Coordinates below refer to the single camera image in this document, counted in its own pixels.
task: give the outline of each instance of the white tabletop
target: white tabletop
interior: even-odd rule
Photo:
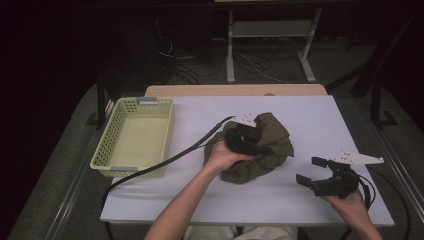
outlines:
[[[357,152],[332,96],[174,97],[174,104],[169,157],[191,146],[228,116],[256,116],[264,112],[273,113],[286,127],[295,151],[295,156],[288,157],[282,166],[246,184],[214,179],[193,215],[192,224],[344,224],[327,202],[296,183],[296,174],[312,180],[331,177],[331,170],[312,165],[311,157],[334,159],[341,149]],[[203,149],[198,149],[168,165],[164,178],[133,179],[118,186],[109,194],[101,220],[152,222],[200,170],[203,160]],[[355,165],[353,169],[373,183],[365,166]],[[378,191],[370,216],[377,226],[394,225]]]

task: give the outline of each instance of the handheld controller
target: handheld controller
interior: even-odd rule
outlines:
[[[337,163],[318,157],[312,157],[312,164],[323,168],[328,166],[333,172],[333,176],[329,179],[318,181],[312,181],[310,178],[296,174],[296,182],[310,188],[315,196],[337,195],[342,199],[358,188],[359,176],[350,168],[349,164]]]
[[[255,127],[238,123],[237,127],[227,130],[224,139],[231,151],[256,156],[260,152],[256,144],[261,139],[261,134]]]

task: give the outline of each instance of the finger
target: finger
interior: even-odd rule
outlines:
[[[241,161],[250,161],[250,160],[253,160],[255,158],[255,156],[249,156],[249,155],[245,155],[245,154],[237,154],[237,158]]]

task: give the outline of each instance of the black cable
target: black cable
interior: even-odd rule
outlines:
[[[234,52],[233,53],[233,59],[235,60],[235,62],[237,63],[237,65],[239,65],[245,71],[250,72],[250,73],[258,74],[258,71],[265,72],[267,70],[267,68],[265,68],[263,65],[258,64],[256,62],[253,62],[252,60],[250,60],[249,58],[247,58],[244,54],[241,54],[241,53],[238,53],[238,52]],[[255,69],[255,71],[251,71],[251,70],[243,67],[242,64]]]
[[[362,179],[364,179],[365,181],[367,181],[368,182],[368,184],[371,186],[371,188],[372,188],[372,191],[373,191],[373,198],[372,198],[372,200],[371,200],[371,202],[370,202],[370,207],[371,207],[371,205],[374,203],[374,201],[375,201],[375,198],[376,198],[376,196],[377,196],[377,192],[376,192],[376,190],[375,190],[375,187],[374,187],[374,185],[368,180],[368,179],[366,179],[365,177],[363,177],[363,176],[361,176],[361,175],[358,175],[360,178],[362,178]]]
[[[169,71],[170,71],[171,73],[175,74],[175,79],[177,79],[177,77],[179,76],[179,77],[181,77],[181,78],[185,79],[185,80],[188,82],[188,84],[189,84],[189,85],[192,85],[192,84],[193,84],[193,83],[190,81],[190,79],[188,79],[186,76],[182,75],[180,72],[175,71],[175,70],[173,70],[173,69],[169,69]]]
[[[186,150],[184,150],[184,151],[182,151],[182,152],[180,152],[180,153],[178,153],[177,155],[175,155],[174,157],[172,157],[172,158],[169,158],[168,160],[166,160],[166,161],[163,161],[163,162],[161,162],[161,163],[159,163],[159,164],[157,164],[157,165],[154,165],[154,166],[152,166],[152,167],[149,167],[149,168],[147,168],[147,169],[144,169],[144,170],[141,170],[141,171],[139,171],[139,172],[136,172],[136,173],[133,173],[133,174],[131,174],[131,175],[129,175],[129,176],[126,176],[126,177],[124,177],[124,178],[122,178],[122,179],[120,179],[120,180],[118,180],[118,181],[116,181],[115,183],[113,183],[112,185],[110,185],[107,189],[106,189],[106,191],[104,192],[104,194],[103,194],[103,197],[102,197],[102,209],[103,209],[103,207],[105,206],[105,203],[106,203],[106,199],[107,199],[107,196],[109,195],[109,192],[112,190],[112,189],[114,189],[115,187],[117,187],[118,185],[120,185],[120,184],[122,184],[122,183],[124,183],[124,182],[126,182],[126,181],[128,181],[128,180],[130,180],[130,179],[133,179],[133,178],[135,178],[135,177],[138,177],[138,176],[141,176],[141,175],[143,175],[143,174],[146,174],[146,173],[149,173],[149,172],[152,172],[152,171],[154,171],[154,170],[156,170],[156,169],[159,169],[159,168],[161,168],[161,167],[164,167],[164,166],[166,166],[166,165],[168,165],[168,164],[170,164],[170,163],[172,163],[172,162],[174,162],[175,160],[177,160],[177,159],[179,159],[179,158],[181,158],[181,157],[183,157],[184,155],[186,155],[186,154],[188,154],[188,153],[190,153],[190,152],[192,152],[192,151],[194,151],[194,150],[196,150],[196,149],[198,149],[199,147],[201,147],[201,144],[203,143],[203,142],[205,142],[208,138],[210,138],[211,136],[212,136],[212,134],[214,134],[221,126],[222,126],[222,124],[224,124],[224,122],[226,122],[226,121],[228,121],[228,120],[230,120],[231,118],[233,118],[234,116],[230,116],[230,117],[226,117],[225,119],[223,119],[221,122],[219,122],[214,128],[212,128],[204,137],[202,137],[199,141],[197,141],[195,144],[193,144],[192,146],[190,146],[189,148],[187,148]],[[110,229],[110,223],[109,222],[104,222],[105,223],[105,228],[106,228],[106,231],[107,231],[107,234],[108,234],[108,237],[109,237],[109,239],[110,240],[113,240],[114,238],[113,238],[113,235],[112,235],[112,231],[111,231],[111,229]]]
[[[218,139],[218,140],[216,140],[216,141],[208,142],[208,143],[205,143],[205,144],[203,144],[203,145],[198,146],[197,148],[202,148],[202,147],[205,147],[205,146],[208,146],[208,145],[211,145],[211,144],[215,144],[215,143],[217,143],[217,142],[221,142],[221,141],[224,141],[224,139],[223,139],[223,138],[221,138],[221,139]]]
[[[361,184],[362,189],[364,190],[363,192],[364,192],[365,207],[367,208],[367,210],[370,210],[370,207],[371,207],[370,188],[361,179],[359,179],[359,183]]]
[[[216,57],[222,56],[223,54],[225,54],[225,52],[222,52],[220,54],[213,54],[211,56],[211,60],[205,60],[205,59],[202,59],[202,58],[196,59],[196,61],[187,61],[187,60],[192,60],[192,59],[177,59],[177,60],[178,60],[178,64],[180,64],[180,65],[184,65],[184,66],[200,66],[200,65],[210,64],[211,61],[213,61]]]
[[[249,62],[249,64],[250,64],[250,67],[253,67],[253,69],[255,69],[256,70],[256,72],[251,72],[250,70],[248,70],[248,69],[246,69],[246,68],[244,68],[238,61],[237,61],[237,58],[236,58],[236,56],[237,57],[239,57],[239,56],[241,56],[241,57],[243,57],[244,59],[243,59],[243,61],[247,61],[247,62]],[[260,75],[262,75],[263,77],[265,77],[265,78],[267,78],[267,79],[271,79],[271,80],[274,80],[274,81],[277,81],[277,82],[282,82],[282,83],[285,83],[285,84],[289,84],[289,82],[287,82],[287,81],[284,81],[284,80],[282,80],[282,79],[278,79],[278,78],[275,78],[275,77],[271,77],[271,76],[269,76],[269,75],[267,75],[267,74],[265,74],[264,73],[264,71],[265,71],[265,68],[262,66],[262,70],[260,70],[260,69],[258,69],[255,65],[257,65],[256,63],[252,63],[246,56],[244,56],[243,54],[240,54],[240,53],[235,53],[235,55],[234,55],[234,60],[235,60],[235,63],[238,65],[238,66],[240,66],[241,68],[243,68],[244,70],[246,70],[246,71],[248,71],[248,72],[250,72],[250,73],[255,73],[255,74],[260,74]]]
[[[183,74],[186,74],[187,76],[192,78],[197,85],[200,85],[199,80],[197,80],[197,76],[193,76],[189,71],[184,71],[184,70],[181,70],[181,69],[178,69],[178,68],[175,67],[175,73],[177,73],[177,72],[178,72],[179,76],[183,76]]]
[[[250,43],[250,50],[254,50],[254,48],[255,48],[255,46],[253,46],[253,42],[251,42]],[[260,64],[260,63],[263,63],[263,62],[270,62],[271,60],[287,60],[287,59],[290,59],[290,58],[292,58],[292,57],[295,57],[295,56],[297,56],[297,53],[295,53],[294,55],[291,55],[291,56],[289,56],[289,57],[284,57],[284,58],[274,58],[274,56],[280,51],[280,50],[282,50],[283,49],[283,41],[281,41],[279,44],[278,44],[278,47],[277,47],[277,49],[275,49],[275,50],[273,50],[273,52],[271,53],[271,55],[269,56],[269,57],[267,57],[267,56],[264,56],[263,54],[252,54],[252,55],[254,55],[254,56],[256,56],[256,57],[259,57],[259,58],[262,58],[262,59],[264,59],[264,61],[261,61],[261,62],[256,62],[257,64]],[[241,52],[241,51],[243,51],[244,49],[243,49],[243,47],[242,46],[237,46],[237,42],[236,41],[234,41],[234,44],[233,44],[233,48],[234,48],[234,51],[237,51],[237,52]]]
[[[273,60],[273,61],[286,61],[286,60],[289,60],[289,59],[294,58],[294,57],[297,57],[297,56],[299,56],[299,55],[296,52],[293,55],[290,55],[290,56],[287,56],[287,57],[281,57],[281,58],[270,57],[269,60],[270,61],[271,60]]]
[[[176,68],[177,68],[178,70],[180,70],[180,71],[183,71],[183,72],[193,73],[194,75],[196,75],[196,77],[198,77],[198,76],[199,76],[199,74],[198,74],[197,72],[195,72],[195,71],[191,70],[190,68],[188,68],[188,67],[184,66],[183,64],[176,64]]]
[[[247,56],[246,56],[246,54],[250,54],[250,55],[252,55],[253,57],[263,59],[263,60],[261,60],[261,61],[253,61],[252,59],[250,59],[250,61],[251,61],[252,63],[254,63],[255,65],[260,65],[260,66],[263,68],[263,70],[264,70],[264,71],[265,71],[265,70],[269,70],[269,69],[271,69],[271,68],[272,68],[272,62],[271,62],[271,60],[270,60],[270,59],[268,59],[268,58],[266,58],[266,57],[264,57],[264,56],[262,56],[261,54],[244,53],[243,55],[244,55],[245,57],[247,57]]]
[[[197,77],[209,77],[209,76],[214,76],[214,75],[216,75],[216,74],[219,72],[219,70],[221,70],[221,67],[222,67],[222,64],[224,63],[224,60],[225,60],[225,56],[222,58],[221,62],[220,62],[220,63],[219,63],[219,65],[218,65],[218,68],[217,68],[216,70],[214,70],[214,71],[213,71],[213,72],[211,72],[211,73],[206,73],[206,74],[200,74],[200,73],[198,73],[198,72],[193,71],[192,69],[190,69],[190,68],[188,68],[188,67],[187,67],[187,64],[181,64],[181,63],[179,63],[179,64],[177,64],[177,66],[180,66],[180,67],[182,67],[182,68],[186,69],[187,71],[189,71],[189,72],[191,72],[191,73],[195,74]]]

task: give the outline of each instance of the dark background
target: dark background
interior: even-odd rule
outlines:
[[[325,8],[317,38],[374,41],[388,38],[412,12],[414,1]],[[5,239],[49,160],[79,100],[100,75],[112,98],[166,83],[157,48],[156,15],[85,16],[76,1],[0,3],[0,77],[3,101],[1,233]],[[168,11],[161,30],[205,58],[213,37],[225,37],[226,14]],[[301,17],[310,9],[244,11],[240,19]],[[424,129],[424,13],[408,28],[379,78]]]

